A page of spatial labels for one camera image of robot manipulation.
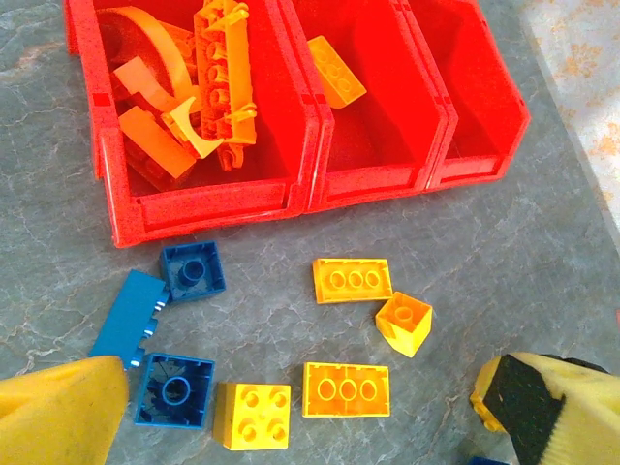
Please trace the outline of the small orange lego brick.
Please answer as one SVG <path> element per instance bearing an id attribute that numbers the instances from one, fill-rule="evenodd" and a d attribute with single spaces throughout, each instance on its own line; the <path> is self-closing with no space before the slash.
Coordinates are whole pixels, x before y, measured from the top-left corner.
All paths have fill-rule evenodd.
<path id="1" fill-rule="evenodd" d="M 189 169 L 178 178 L 173 178 L 143 150 L 129 142 L 126 144 L 126 156 L 128 164 L 159 192 L 180 188 L 193 170 Z"/>

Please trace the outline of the small yellow lego brick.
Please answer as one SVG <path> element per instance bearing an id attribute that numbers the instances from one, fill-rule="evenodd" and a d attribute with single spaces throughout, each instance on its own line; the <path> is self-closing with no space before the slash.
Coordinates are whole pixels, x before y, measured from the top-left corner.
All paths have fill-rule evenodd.
<path id="1" fill-rule="evenodd" d="M 432 327 L 433 307 L 396 292 L 375 316 L 377 329 L 398 353 L 413 357 Z"/>

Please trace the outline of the yellow square lego brick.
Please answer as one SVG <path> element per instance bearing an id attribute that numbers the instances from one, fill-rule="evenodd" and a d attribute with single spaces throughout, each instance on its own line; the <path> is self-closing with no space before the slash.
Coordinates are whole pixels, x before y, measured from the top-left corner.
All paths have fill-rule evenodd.
<path id="1" fill-rule="evenodd" d="M 289 446 L 290 385 L 217 385 L 213 438 L 228 450 L 284 450 Z"/>

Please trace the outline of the orange toothed lego rack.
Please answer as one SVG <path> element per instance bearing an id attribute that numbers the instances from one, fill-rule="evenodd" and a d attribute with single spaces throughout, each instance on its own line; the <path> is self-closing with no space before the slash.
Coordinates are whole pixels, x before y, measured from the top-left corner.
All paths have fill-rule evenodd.
<path id="1" fill-rule="evenodd" d="M 201 135 L 221 140 L 222 169 L 243 165 L 244 148 L 257 141 L 248 41 L 249 6 L 238 0 L 204 0 L 194 14 L 201 92 Z"/>

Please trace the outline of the orange rectangular lego brick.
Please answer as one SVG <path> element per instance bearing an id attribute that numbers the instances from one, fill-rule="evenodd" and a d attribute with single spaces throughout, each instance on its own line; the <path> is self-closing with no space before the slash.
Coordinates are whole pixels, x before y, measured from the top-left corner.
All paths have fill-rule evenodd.
<path id="1" fill-rule="evenodd" d="M 197 162 L 149 111 L 130 108 L 119 116 L 119 125 L 124 135 L 173 179 L 180 178 Z"/>

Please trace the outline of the orange curved lego track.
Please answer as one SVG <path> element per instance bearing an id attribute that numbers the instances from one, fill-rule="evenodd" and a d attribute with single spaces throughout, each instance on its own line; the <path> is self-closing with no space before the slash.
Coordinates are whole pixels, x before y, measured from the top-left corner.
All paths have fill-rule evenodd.
<path id="1" fill-rule="evenodd" d="M 163 112 L 161 118 L 184 148 L 190 151 L 195 158 L 205 159 L 224 140 L 204 139 L 196 132 L 190 121 L 190 109 L 195 100 L 195 97 L 188 98 L 171 111 Z"/>
<path id="2" fill-rule="evenodd" d="M 144 89 L 148 72 L 177 105 L 192 99 L 189 113 L 201 110 L 200 91 L 191 81 L 181 51 L 159 20 L 134 6 L 100 9 L 96 16 L 116 101 Z"/>

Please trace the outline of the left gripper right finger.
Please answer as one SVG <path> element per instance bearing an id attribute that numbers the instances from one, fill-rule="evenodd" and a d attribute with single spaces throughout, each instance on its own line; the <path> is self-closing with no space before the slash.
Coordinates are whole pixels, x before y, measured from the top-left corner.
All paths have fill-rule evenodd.
<path id="1" fill-rule="evenodd" d="M 483 425 L 519 465 L 620 465 L 620 376 L 577 358 L 516 352 L 483 366 Z"/>

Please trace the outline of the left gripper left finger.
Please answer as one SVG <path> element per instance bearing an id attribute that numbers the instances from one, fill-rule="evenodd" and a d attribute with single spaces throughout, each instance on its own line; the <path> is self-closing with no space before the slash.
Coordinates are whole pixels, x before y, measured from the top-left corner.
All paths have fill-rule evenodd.
<path id="1" fill-rule="evenodd" d="M 117 356 L 0 381 L 0 465 L 105 465 L 128 398 Z"/>

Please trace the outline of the red plastic bin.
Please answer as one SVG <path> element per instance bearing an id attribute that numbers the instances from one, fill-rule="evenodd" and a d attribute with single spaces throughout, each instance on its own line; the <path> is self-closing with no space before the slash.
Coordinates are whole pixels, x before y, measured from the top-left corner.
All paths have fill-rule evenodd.
<path id="1" fill-rule="evenodd" d="M 458 120 L 406 0 L 276 0 L 319 117 L 307 209 L 421 194 Z M 366 92 L 331 108 L 308 40 L 326 38 Z"/>
<path id="2" fill-rule="evenodd" d="M 408 0 L 456 110 L 431 190 L 498 180 L 531 120 L 478 0 Z"/>
<path id="3" fill-rule="evenodd" d="M 67 47 L 78 56 L 90 110 L 93 171 L 108 198 L 118 248 L 151 240 L 298 216 L 309 196 L 320 134 L 315 92 L 305 80 L 308 55 L 290 0 L 250 0 L 250 65 L 258 98 L 258 145 L 244 165 L 223 172 L 217 162 L 194 169 L 182 188 L 159 193 L 127 162 L 112 101 L 96 12 L 141 8 L 187 27 L 204 0 L 62 0 Z"/>

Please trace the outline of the blue rectangular lego brick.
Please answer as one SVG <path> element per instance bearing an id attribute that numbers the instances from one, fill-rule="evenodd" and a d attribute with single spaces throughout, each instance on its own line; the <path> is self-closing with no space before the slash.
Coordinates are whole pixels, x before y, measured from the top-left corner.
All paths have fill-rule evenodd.
<path id="1" fill-rule="evenodd" d="M 116 356 L 125 369 L 139 367 L 145 355 L 140 342 L 156 331 L 158 321 L 153 315 L 167 305 L 169 297 L 164 281 L 131 270 L 88 355 Z"/>

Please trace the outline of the blue square lego brick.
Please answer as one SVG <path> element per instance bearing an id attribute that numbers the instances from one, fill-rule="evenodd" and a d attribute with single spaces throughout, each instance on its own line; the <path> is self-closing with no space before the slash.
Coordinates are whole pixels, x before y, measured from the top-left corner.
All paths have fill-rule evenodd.
<path id="1" fill-rule="evenodd" d="M 160 267 L 172 302 L 206 298 L 226 289 L 214 241 L 167 246 L 160 256 Z"/>
<path id="2" fill-rule="evenodd" d="M 181 429 L 204 427 L 215 362 L 152 353 L 140 385 L 135 424 Z"/>

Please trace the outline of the yellow rectangular lego brick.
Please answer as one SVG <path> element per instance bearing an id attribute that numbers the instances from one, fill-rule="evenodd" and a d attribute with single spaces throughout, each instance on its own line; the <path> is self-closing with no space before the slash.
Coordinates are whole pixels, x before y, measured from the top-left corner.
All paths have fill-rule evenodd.
<path id="1" fill-rule="evenodd" d="M 386 300 L 393 295 L 386 259 L 319 258 L 312 271 L 320 304 Z"/>
<path id="2" fill-rule="evenodd" d="M 389 369 L 383 365 L 305 362 L 305 418 L 387 418 Z"/>

